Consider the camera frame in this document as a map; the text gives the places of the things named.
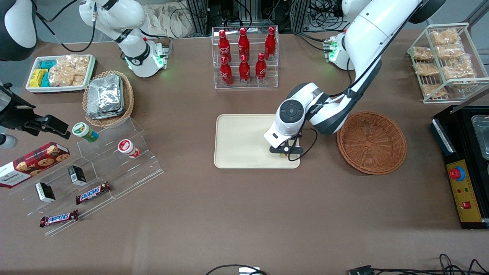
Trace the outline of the left arm gripper black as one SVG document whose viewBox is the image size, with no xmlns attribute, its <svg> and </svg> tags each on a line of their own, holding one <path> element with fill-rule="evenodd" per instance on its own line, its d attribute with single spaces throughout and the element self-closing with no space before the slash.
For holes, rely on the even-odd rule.
<svg viewBox="0 0 489 275">
<path fill-rule="evenodd" d="M 291 140 L 283 142 L 277 148 L 270 146 L 269 151 L 273 154 L 282 155 L 302 155 L 304 154 L 304 148 L 299 145 L 299 139 L 302 137 L 302 132 L 299 132 Z"/>
</svg>

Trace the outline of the right arm gripper black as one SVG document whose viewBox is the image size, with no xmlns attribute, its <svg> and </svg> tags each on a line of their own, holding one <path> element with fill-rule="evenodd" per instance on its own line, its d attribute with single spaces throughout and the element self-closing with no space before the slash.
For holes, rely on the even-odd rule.
<svg viewBox="0 0 489 275">
<path fill-rule="evenodd" d="M 11 87 L 11 83 L 1 83 L 0 124 L 2 127 L 24 131 L 32 136 L 45 132 L 56 134 L 63 139 L 70 138 L 68 124 L 52 115 L 37 117 L 34 112 L 36 106 L 14 94 Z"/>
</svg>

